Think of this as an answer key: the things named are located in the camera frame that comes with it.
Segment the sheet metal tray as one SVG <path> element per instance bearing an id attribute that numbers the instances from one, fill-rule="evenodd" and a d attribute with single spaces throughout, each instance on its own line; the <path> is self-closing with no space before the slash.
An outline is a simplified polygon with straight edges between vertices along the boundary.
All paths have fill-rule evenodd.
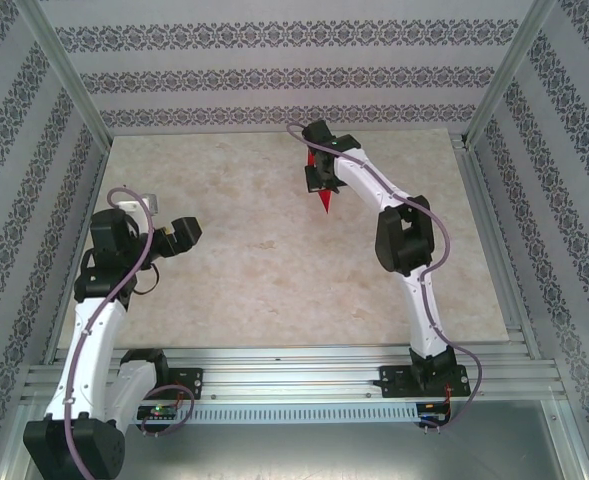
<path id="1" fill-rule="evenodd" d="M 160 439 L 130 431 L 117 480 L 589 480 L 589 465 L 546 427 L 193 425 Z"/>

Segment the aluminium side rail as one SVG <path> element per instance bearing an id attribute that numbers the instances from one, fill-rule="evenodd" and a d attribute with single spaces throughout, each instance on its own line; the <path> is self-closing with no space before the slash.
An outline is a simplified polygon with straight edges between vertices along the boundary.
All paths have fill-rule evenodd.
<path id="1" fill-rule="evenodd" d="M 41 363 L 50 364 L 58 349 L 58 342 L 64 330 L 67 310 L 73 296 L 73 285 L 81 257 L 85 249 L 89 221 L 97 203 L 100 185 L 110 155 L 110 147 L 99 149 L 92 155 L 76 190 L 74 203 L 68 215 L 66 232 L 63 237 L 63 252 L 67 254 L 61 283 L 61 290 L 54 305 L 52 324 L 45 337 Z"/>
<path id="2" fill-rule="evenodd" d="M 451 134 L 450 140 L 506 327 L 519 330 L 529 356 L 540 360 L 542 355 L 478 161 L 462 135 Z"/>

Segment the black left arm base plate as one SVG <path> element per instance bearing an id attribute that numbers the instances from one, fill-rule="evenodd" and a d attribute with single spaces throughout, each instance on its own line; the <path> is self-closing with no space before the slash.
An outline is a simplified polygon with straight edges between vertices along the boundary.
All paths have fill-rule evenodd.
<path id="1" fill-rule="evenodd" d="M 172 384 L 187 387 L 196 400 L 201 399 L 204 370 L 201 368 L 170 367 L 169 380 Z"/>

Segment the aluminium mounting rail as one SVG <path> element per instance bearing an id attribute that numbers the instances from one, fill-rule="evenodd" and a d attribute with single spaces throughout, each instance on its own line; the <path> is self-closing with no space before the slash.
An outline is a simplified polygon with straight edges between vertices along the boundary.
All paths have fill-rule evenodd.
<path id="1" fill-rule="evenodd" d="M 536 357 L 520 336 L 469 345 L 482 363 L 480 401 L 563 399 L 557 364 Z M 172 367 L 200 368 L 204 403 L 379 402 L 379 369 L 407 364 L 405 345 L 178 349 Z"/>

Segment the aluminium frame post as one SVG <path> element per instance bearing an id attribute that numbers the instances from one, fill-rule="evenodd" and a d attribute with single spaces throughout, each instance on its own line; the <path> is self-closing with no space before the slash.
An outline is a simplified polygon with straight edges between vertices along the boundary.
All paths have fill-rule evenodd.
<path id="1" fill-rule="evenodd" d="M 93 138 L 103 150 L 108 151 L 112 146 L 113 136 L 103 121 L 54 27 L 40 6 L 40 1 L 13 1 L 88 126 Z"/>
<path id="2" fill-rule="evenodd" d="M 470 124 L 462 135 L 467 149 L 474 146 L 482 135 L 486 124 L 495 111 L 504 91 L 516 74 L 527 51 L 544 25 L 556 0 L 533 0 L 527 14 L 523 18 L 514 38 L 507 49 L 487 91 L 485 92 Z"/>

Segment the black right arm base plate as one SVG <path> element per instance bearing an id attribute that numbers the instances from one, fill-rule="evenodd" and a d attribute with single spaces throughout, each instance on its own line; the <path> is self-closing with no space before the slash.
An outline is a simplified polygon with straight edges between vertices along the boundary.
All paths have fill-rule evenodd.
<path id="1" fill-rule="evenodd" d="M 384 398 L 469 397 L 471 394 L 464 366 L 422 373 L 414 366 L 397 365 L 379 368 L 379 379 L 373 384 L 381 389 Z"/>

